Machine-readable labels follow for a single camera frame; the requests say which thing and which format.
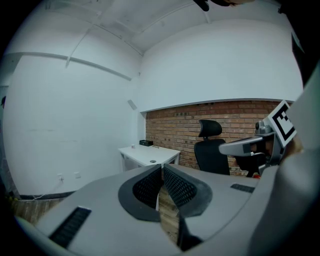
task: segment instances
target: red brick wall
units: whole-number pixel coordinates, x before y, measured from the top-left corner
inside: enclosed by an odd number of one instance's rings
[[[150,111],[146,115],[146,139],[155,146],[181,151],[179,165],[199,169],[194,145],[202,141],[198,137],[200,119],[215,120],[222,126],[222,134],[211,137],[233,142],[252,137],[257,121],[265,118],[279,102],[229,101],[196,104]],[[233,175],[245,175],[229,156],[229,168]]]

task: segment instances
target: black strip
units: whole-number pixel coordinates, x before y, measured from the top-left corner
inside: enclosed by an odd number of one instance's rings
[[[67,248],[90,213],[90,209],[77,207],[50,236],[50,239],[61,247]]]
[[[208,0],[193,0],[204,12],[209,11],[209,5],[206,1]]]
[[[251,152],[251,145],[250,144],[243,144],[242,145],[243,153],[247,154]]]
[[[48,199],[59,199],[59,198],[66,198],[73,194],[75,191],[70,192],[64,192],[64,193],[55,193],[55,194],[46,194],[42,196],[41,194],[21,194],[20,197],[22,200],[33,200],[35,198],[38,198],[36,200],[48,200]]]
[[[314,33],[319,31],[319,25],[317,25],[319,24],[319,8],[315,7],[313,2],[294,0],[282,0],[282,2],[279,13],[286,14],[304,51],[293,39],[292,51],[305,87],[320,58],[320,40],[318,33]]]
[[[231,186],[231,188],[235,189],[235,190],[240,190],[240,191],[243,191],[243,192],[248,192],[248,193],[252,193],[255,188],[252,187],[252,186],[246,186],[246,185],[241,185],[241,184],[233,184]]]

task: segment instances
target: gray surface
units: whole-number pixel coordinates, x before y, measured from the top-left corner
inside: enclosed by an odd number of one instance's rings
[[[234,157],[250,157],[251,148],[250,145],[262,141],[263,138],[260,136],[253,136],[247,139],[240,139],[234,142],[221,144],[219,151],[223,155],[234,156]]]
[[[320,61],[309,78],[302,95],[287,111],[304,149],[320,147]]]
[[[39,230],[37,230],[32,224],[23,218],[16,218],[20,227],[23,228],[27,236],[36,241],[36,245],[40,247],[42,251],[48,256],[75,256],[72,252],[64,249],[63,247],[57,245],[55,242],[51,241],[49,238],[44,236]]]
[[[264,247],[269,254],[305,218],[320,191],[320,149],[305,150],[285,159],[271,197],[251,240],[249,255]]]
[[[180,165],[172,166],[196,179],[204,181],[212,189],[212,200],[202,215],[185,219],[190,233],[203,240],[208,239],[230,222],[252,196],[251,193],[240,191],[230,186],[237,183],[256,187],[259,182],[259,179],[255,178],[215,174]]]
[[[188,250],[184,256],[213,253],[223,256],[247,255],[252,235],[267,207],[277,169],[278,166],[265,169],[250,199],[239,213],[223,229],[200,246]]]
[[[77,207],[92,210],[68,250],[81,255],[175,255],[159,222],[137,220],[120,205],[118,190],[128,179],[151,166],[133,169],[89,183],[70,195],[40,219],[36,227],[49,236]]]

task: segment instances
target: chair backrest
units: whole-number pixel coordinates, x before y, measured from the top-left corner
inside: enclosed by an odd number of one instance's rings
[[[221,125],[213,120],[199,120],[201,131],[199,137],[204,141],[194,145],[194,154],[201,171],[230,175],[228,157],[221,154],[219,145],[225,143],[223,139],[208,139],[209,136],[217,136],[222,132]]]

